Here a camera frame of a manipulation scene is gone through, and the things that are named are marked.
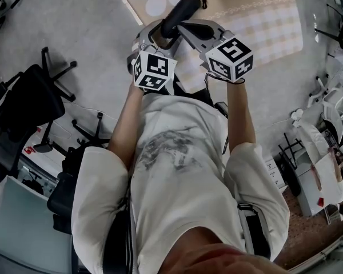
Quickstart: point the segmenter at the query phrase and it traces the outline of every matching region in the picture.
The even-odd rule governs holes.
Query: forearm
[[[108,150],[116,154],[130,169],[138,140],[139,113],[143,91],[131,86],[121,116],[110,138]]]
[[[228,83],[228,135],[230,152],[239,144],[256,142],[252,117],[248,107],[245,84]]]

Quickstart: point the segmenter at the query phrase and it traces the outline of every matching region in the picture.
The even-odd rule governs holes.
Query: checkered tablecloth
[[[302,50],[301,24],[294,0],[263,1],[242,7],[251,10],[234,14],[239,9],[228,9],[204,19],[214,20],[241,35],[254,52],[254,67]],[[198,51],[182,41],[175,59],[176,75],[187,92],[205,88],[206,70],[200,66]]]

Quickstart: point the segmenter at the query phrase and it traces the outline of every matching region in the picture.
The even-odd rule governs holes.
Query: table
[[[162,19],[179,0],[126,0],[139,20],[148,25]],[[207,0],[208,8],[194,18],[210,19],[242,35],[254,51],[254,67],[299,52],[303,48],[301,24],[295,0]],[[175,59],[176,75],[184,89],[194,93],[205,88],[206,70],[198,52],[185,41]]]

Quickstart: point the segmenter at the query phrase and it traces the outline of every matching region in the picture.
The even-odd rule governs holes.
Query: gray floor
[[[304,49],[253,70],[247,76],[250,110],[258,140],[265,149],[277,151],[283,132],[291,121],[274,124],[304,107],[308,94],[317,86],[315,76],[324,75],[328,66],[326,53],[330,42],[314,32],[314,24],[323,30],[337,32],[337,16],[330,19],[325,4],[333,0],[297,0]],[[121,112],[131,81],[126,57],[131,42],[140,31],[121,0],[22,0],[7,14],[0,31],[0,76],[8,80],[33,63],[40,63],[41,48],[48,46],[54,67],[64,60],[78,61],[78,67],[61,79],[76,94],[76,104],[101,110],[105,116],[105,134],[112,131]],[[328,62],[330,75],[337,66]],[[217,85],[215,100],[226,98],[226,87]],[[96,127],[96,112],[66,104],[66,115],[53,126],[52,138],[67,148],[79,137],[71,126],[77,118],[88,130]]]

